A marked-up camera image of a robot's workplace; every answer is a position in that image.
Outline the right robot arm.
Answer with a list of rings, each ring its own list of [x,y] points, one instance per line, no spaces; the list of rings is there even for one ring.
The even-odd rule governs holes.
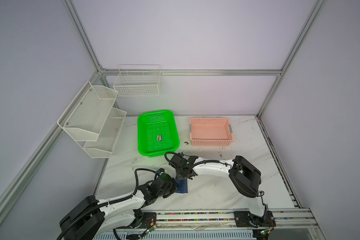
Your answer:
[[[250,216],[262,218],[265,215],[266,205],[259,190],[262,181],[261,172],[244,157],[235,156],[232,160],[207,160],[198,156],[166,152],[165,159],[176,170],[179,180],[201,175],[230,179],[236,190],[248,198]]]

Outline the dark blue paper napkin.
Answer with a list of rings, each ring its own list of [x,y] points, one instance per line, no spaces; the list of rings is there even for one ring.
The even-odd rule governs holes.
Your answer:
[[[175,182],[178,185],[176,193],[178,193],[178,194],[186,194],[188,192],[188,181],[187,181],[187,179],[179,180],[178,178],[175,178]]]

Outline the green plastic basket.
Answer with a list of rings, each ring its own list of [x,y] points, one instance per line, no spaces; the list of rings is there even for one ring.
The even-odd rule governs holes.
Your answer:
[[[138,151],[145,157],[163,156],[180,146],[180,138],[173,112],[169,110],[144,113],[138,117]]]

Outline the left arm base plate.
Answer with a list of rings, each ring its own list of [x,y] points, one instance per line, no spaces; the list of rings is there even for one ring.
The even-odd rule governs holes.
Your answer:
[[[130,224],[133,229],[148,229],[156,224],[157,214],[154,212],[135,212],[135,219]]]

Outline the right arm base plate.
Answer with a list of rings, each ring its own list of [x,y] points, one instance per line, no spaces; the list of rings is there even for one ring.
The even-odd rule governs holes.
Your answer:
[[[271,211],[265,210],[262,217],[251,214],[249,211],[234,212],[236,226],[252,228],[273,228],[276,226],[275,218]]]

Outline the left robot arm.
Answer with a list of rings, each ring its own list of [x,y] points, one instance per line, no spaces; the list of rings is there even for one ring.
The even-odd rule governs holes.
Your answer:
[[[141,209],[158,198],[168,198],[179,188],[175,178],[164,172],[154,172],[153,180],[136,185],[132,193],[110,199],[96,199],[91,195],[78,203],[59,223],[58,240],[91,240],[119,227],[138,227],[144,214]]]

